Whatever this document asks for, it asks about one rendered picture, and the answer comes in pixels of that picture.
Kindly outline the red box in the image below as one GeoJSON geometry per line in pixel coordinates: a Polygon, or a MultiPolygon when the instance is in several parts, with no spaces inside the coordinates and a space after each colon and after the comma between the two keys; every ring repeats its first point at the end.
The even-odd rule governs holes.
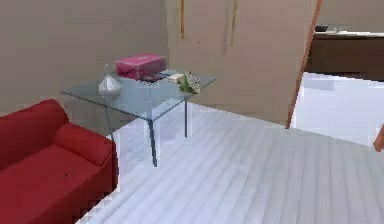
{"type": "Polygon", "coordinates": [[[116,72],[119,76],[138,80],[162,72],[167,68],[165,56],[143,53],[115,61],[116,72]]]}

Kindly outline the green patterned object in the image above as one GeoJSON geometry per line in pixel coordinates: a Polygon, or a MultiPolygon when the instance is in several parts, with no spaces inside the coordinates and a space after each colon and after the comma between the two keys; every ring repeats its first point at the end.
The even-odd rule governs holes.
{"type": "Polygon", "coordinates": [[[200,79],[194,76],[191,72],[185,71],[183,74],[183,79],[179,85],[179,90],[193,94],[201,93],[202,87],[200,84],[200,79]]]}

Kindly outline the cream small block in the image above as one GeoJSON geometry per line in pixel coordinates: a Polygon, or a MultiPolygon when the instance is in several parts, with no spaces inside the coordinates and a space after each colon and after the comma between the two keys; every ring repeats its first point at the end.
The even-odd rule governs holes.
{"type": "Polygon", "coordinates": [[[177,83],[177,84],[180,84],[183,79],[184,79],[184,75],[181,73],[172,74],[167,77],[168,81],[177,83]]]}

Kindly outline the dark flat device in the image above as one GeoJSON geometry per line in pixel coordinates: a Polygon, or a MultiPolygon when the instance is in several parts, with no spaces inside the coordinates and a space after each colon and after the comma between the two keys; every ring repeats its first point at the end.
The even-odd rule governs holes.
{"type": "Polygon", "coordinates": [[[159,80],[162,80],[164,78],[168,77],[168,74],[165,73],[153,73],[153,74],[147,74],[147,75],[141,75],[139,80],[144,82],[157,82],[159,80]]]}

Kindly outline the glass table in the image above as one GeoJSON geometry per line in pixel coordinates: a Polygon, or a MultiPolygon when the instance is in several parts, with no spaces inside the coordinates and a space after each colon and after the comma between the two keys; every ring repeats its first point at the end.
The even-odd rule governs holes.
{"type": "MultiPolygon", "coordinates": [[[[166,69],[159,73],[165,73],[169,76],[176,73],[184,74],[184,72],[166,69]]],[[[215,78],[211,76],[193,75],[200,79],[202,91],[215,81],[215,78]]],[[[188,100],[197,94],[180,91],[180,84],[168,81],[167,77],[154,83],[124,78],[116,72],[112,73],[112,77],[122,85],[121,93],[118,95],[102,96],[99,93],[98,86],[104,78],[63,90],[62,94],[104,108],[111,139],[114,139],[114,136],[109,110],[146,121],[150,132],[152,163],[156,167],[154,122],[178,105],[184,104],[184,123],[186,124],[188,121],[188,100]]],[[[187,124],[185,125],[185,136],[188,136],[187,124]]]]}

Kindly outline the white vase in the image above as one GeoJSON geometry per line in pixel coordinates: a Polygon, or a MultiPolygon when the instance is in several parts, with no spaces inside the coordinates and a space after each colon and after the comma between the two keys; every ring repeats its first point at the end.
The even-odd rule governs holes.
{"type": "Polygon", "coordinates": [[[102,96],[115,96],[121,93],[122,85],[112,77],[112,69],[109,64],[103,68],[104,79],[98,86],[98,91],[102,96]]]}

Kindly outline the red sofa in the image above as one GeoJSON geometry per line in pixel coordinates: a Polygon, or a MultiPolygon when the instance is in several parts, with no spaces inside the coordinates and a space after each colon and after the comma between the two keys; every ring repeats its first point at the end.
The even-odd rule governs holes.
{"type": "Polygon", "coordinates": [[[0,224],[75,224],[118,173],[115,143],[54,99],[0,117],[0,224]]]}

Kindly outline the dark brown counter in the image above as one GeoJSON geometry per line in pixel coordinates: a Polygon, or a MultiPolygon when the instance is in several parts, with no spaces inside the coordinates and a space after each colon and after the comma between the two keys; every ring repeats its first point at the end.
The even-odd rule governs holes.
{"type": "Polygon", "coordinates": [[[315,34],[305,71],[384,82],[384,37],[315,34]]]}

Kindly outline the orange door frame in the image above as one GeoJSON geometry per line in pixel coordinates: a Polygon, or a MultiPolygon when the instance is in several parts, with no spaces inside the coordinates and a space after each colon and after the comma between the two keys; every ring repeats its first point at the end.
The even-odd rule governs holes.
{"type": "Polygon", "coordinates": [[[301,86],[301,83],[302,83],[304,70],[305,70],[305,67],[306,67],[307,60],[308,60],[309,51],[311,49],[311,45],[312,45],[312,41],[313,41],[313,36],[314,36],[314,33],[315,33],[315,26],[316,26],[316,23],[317,23],[317,20],[318,20],[318,17],[319,17],[322,1],[323,0],[315,0],[316,4],[315,4],[315,8],[313,10],[313,15],[312,15],[312,19],[311,19],[311,24],[309,26],[309,31],[308,31],[307,37],[305,39],[306,41],[305,41],[304,54],[303,54],[303,57],[302,57],[302,60],[301,60],[301,64],[300,64],[300,70],[298,72],[298,76],[297,76],[297,79],[296,79],[295,91],[294,91],[294,94],[293,94],[293,97],[292,97],[292,101],[291,101],[291,104],[290,104],[290,107],[289,107],[289,110],[288,110],[288,117],[287,117],[287,122],[286,122],[286,125],[285,125],[285,129],[289,129],[291,127],[291,124],[292,124],[292,119],[293,119],[293,115],[294,115],[294,111],[295,111],[298,95],[299,95],[299,92],[300,92],[300,86],[301,86]]]}

